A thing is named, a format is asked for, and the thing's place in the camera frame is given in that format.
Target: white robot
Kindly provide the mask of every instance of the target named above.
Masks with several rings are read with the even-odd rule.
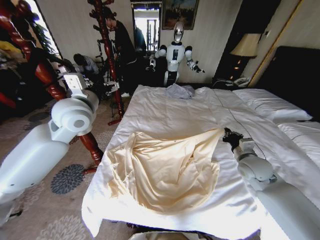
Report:
[[[155,53],[155,58],[166,57],[168,63],[168,69],[164,74],[164,86],[172,85],[176,83],[179,79],[179,64],[186,57],[186,64],[188,67],[196,71],[197,73],[205,72],[203,69],[198,67],[198,61],[194,62],[192,59],[192,46],[183,46],[181,39],[184,35],[184,25],[182,22],[178,21],[173,30],[173,39],[174,41],[170,46],[166,47],[161,45],[159,50]],[[150,69],[153,71],[156,67],[156,60],[153,56],[150,58]]]
[[[231,145],[239,173],[289,239],[318,240],[320,210],[300,190],[274,172],[267,160],[256,155],[252,138],[243,138],[228,128],[224,131],[222,140]]]
[[[72,91],[71,98],[58,101],[52,108],[52,119],[36,126],[0,166],[0,227],[8,220],[14,200],[51,171],[75,136],[92,129],[98,97],[84,89],[87,85],[81,74],[68,73],[64,79]]]

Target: telephone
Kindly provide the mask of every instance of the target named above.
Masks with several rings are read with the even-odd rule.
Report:
[[[250,82],[249,77],[240,77],[237,80],[234,80],[234,84],[236,84],[238,87],[244,88],[246,87]]]

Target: framed picture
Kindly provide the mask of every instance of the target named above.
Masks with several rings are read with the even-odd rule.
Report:
[[[174,29],[176,22],[184,24],[185,30],[195,25],[199,0],[163,0],[162,29]]]

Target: patterned carpet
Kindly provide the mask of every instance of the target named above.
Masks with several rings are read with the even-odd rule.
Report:
[[[130,99],[123,98],[127,108]],[[22,118],[11,118],[0,125],[0,162],[32,128],[50,120],[55,101],[47,103]],[[112,120],[110,101],[102,101],[97,110],[92,133],[104,151],[118,124]],[[89,152],[80,140],[70,145],[62,160],[40,184],[28,188],[17,200],[14,212],[23,210],[0,228],[0,240],[90,240],[82,222],[81,204],[93,173],[82,175],[83,169],[94,166]],[[128,240],[134,232],[148,229],[128,227],[125,222],[104,220],[96,240]],[[208,240],[219,238],[205,236]],[[247,240],[259,240],[259,234]]]

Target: coat rack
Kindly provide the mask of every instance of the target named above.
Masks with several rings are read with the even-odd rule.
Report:
[[[102,36],[102,42],[104,44],[104,51],[107,56],[107,62],[109,64],[109,71],[110,75],[113,81],[117,82],[117,74],[116,74],[116,68],[115,68],[115,60],[114,56],[112,54],[112,45],[109,39],[109,31],[107,29],[106,25],[106,18],[104,17],[103,14],[103,6],[104,5],[109,5],[113,3],[114,0],[107,0],[102,3],[101,0],[88,0],[88,3],[94,6],[94,10],[92,10],[89,15],[90,17],[94,18],[97,20],[98,25],[93,25],[93,28],[97,31],[100,32]],[[123,102],[121,98],[121,92],[119,89],[115,91],[115,102],[118,108],[118,114],[119,114],[119,119],[111,121],[108,123],[108,125],[113,125],[117,124],[121,121],[122,117],[124,116],[124,109],[123,109]]]
[[[33,16],[29,4],[23,0],[20,0],[17,6],[10,0],[0,0],[0,28],[6,30],[11,40],[20,47],[35,76],[44,83],[49,94],[59,101],[66,98],[66,92],[58,84],[55,70],[49,61],[44,56],[35,54],[37,51],[35,39],[31,36],[26,21]],[[104,153],[99,149],[93,134],[89,132],[79,138],[98,165]]]

